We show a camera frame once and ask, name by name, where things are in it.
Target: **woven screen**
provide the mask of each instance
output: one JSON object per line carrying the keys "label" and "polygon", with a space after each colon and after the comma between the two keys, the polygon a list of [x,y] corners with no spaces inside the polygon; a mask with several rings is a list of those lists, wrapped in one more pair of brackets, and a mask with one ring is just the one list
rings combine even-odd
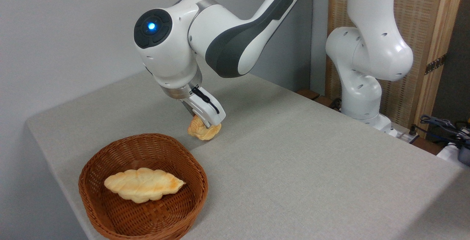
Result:
{"label": "woven screen", "polygon": [[[409,127],[415,117],[439,4],[440,0],[395,0],[395,20],[403,39],[413,49],[414,61],[404,79],[379,81],[383,91],[380,112],[404,127]],[[347,0],[329,0],[329,33],[337,27],[354,27],[346,5]],[[331,99],[341,97],[341,82],[330,59],[325,94]]]}

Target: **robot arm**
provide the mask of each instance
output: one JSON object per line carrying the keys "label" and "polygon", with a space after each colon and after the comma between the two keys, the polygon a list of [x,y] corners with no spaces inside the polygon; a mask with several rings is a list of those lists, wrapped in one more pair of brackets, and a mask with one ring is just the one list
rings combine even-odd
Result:
{"label": "robot arm", "polygon": [[393,0],[348,0],[347,11],[357,28],[335,29],[326,44],[341,79],[341,112],[389,133],[390,120],[379,114],[382,89],[377,79],[403,78],[413,52],[398,32]]}
{"label": "robot arm", "polygon": [[134,27],[143,64],[163,91],[180,99],[206,127],[225,118],[220,103],[201,87],[198,63],[219,76],[248,73],[297,0],[265,0],[255,15],[241,20],[215,0],[180,0],[144,13]]}

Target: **brown basket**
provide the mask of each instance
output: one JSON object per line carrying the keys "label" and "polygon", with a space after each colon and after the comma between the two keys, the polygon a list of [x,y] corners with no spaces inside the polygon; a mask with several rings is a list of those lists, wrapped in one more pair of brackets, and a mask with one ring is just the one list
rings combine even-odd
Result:
{"label": "brown basket", "polygon": [[[104,180],[128,169],[162,169],[185,181],[161,200],[134,203],[104,186]],[[104,237],[157,240],[180,239],[201,211],[207,197],[207,176],[191,153],[176,139],[144,133],[102,148],[84,166],[79,192],[93,227]]]}

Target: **cable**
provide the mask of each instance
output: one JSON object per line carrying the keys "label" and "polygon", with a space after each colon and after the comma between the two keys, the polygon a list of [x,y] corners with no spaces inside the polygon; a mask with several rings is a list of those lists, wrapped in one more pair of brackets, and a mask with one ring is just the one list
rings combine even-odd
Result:
{"label": "cable", "polygon": [[458,144],[458,145],[463,145],[463,146],[465,146],[466,148],[470,148],[470,145],[468,145],[468,143],[465,142],[465,141],[461,141],[461,140],[458,140],[458,139],[451,139],[451,138],[446,138],[446,137],[443,137],[443,136],[435,135],[435,134],[431,133],[430,131],[426,131],[425,129],[420,128],[420,127],[419,127],[418,125],[416,125],[416,124],[412,124],[412,126],[415,127],[415,128],[417,128],[417,129],[419,129],[419,130],[421,130],[421,131],[424,132],[424,133],[429,134],[430,136],[435,137],[435,138],[438,138],[438,139],[447,141],[447,142],[449,142],[449,143],[455,143],[455,144]]}

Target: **bread roll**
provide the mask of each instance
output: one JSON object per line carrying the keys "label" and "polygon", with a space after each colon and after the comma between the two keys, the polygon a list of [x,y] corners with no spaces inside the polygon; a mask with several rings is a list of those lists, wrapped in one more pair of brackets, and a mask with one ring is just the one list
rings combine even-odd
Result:
{"label": "bread roll", "polygon": [[195,115],[188,127],[188,134],[197,137],[199,140],[207,141],[214,138],[220,128],[222,128],[222,124],[211,125],[209,129],[206,128],[201,118]]}
{"label": "bread roll", "polygon": [[183,184],[183,180],[170,173],[149,168],[119,172],[104,181],[104,186],[113,193],[118,193],[121,198],[135,203],[159,200],[163,195],[178,192]]}

